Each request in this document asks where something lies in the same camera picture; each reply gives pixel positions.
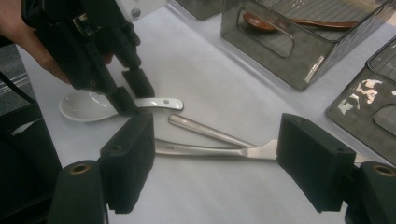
wooden spoon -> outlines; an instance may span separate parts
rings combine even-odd
[[[247,24],[261,31],[264,32],[276,31],[276,28],[273,25],[269,24],[266,21],[263,21],[259,17],[249,12],[246,12],[243,15],[243,18]],[[296,19],[291,19],[291,20],[300,25],[312,26],[320,29],[334,30],[334,31],[348,30],[354,27],[356,24],[358,24],[357,21],[310,21],[310,20],[296,20]]]

ceramic spoon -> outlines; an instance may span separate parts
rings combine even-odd
[[[254,27],[255,29],[259,29],[264,32],[276,31],[276,28],[273,25],[271,25],[266,21],[263,21],[259,17],[249,12],[246,12],[243,15],[243,18],[248,25]],[[320,29],[334,30],[334,31],[348,30],[354,27],[356,24],[358,24],[356,21],[310,21],[310,20],[297,20],[297,19],[291,19],[291,20],[300,25],[312,26]]]
[[[183,102],[174,98],[134,99],[137,107],[183,109]],[[59,102],[61,113],[68,119],[81,122],[97,121],[117,115],[116,109],[104,95],[89,91],[75,91]]]

white table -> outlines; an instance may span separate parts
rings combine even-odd
[[[325,108],[363,68],[366,60],[396,35],[385,24],[306,91],[289,88],[244,58],[220,36],[221,16],[196,21],[178,6],[167,6],[134,23],[142,40],[138,54],[158,97],[184,101],[179,114],[255,145],[277,138],[282,113],[314,121],[361,154],[382,161],[332,124]],[[59,101],[73,88],[52,77],[22,49],[21,57],[63,166],[96,160],[100,148],[127,118],[79,123],[62,116]],[[119,85],[122,67],[109,66]],[[164,140],[228,146],[167,123],[170,110],[153,110],[155,135]],[[340,213],[317,214],[298,186],[274,161],[227,161],[156,157],[132,214],[110,223],[344,223]]]

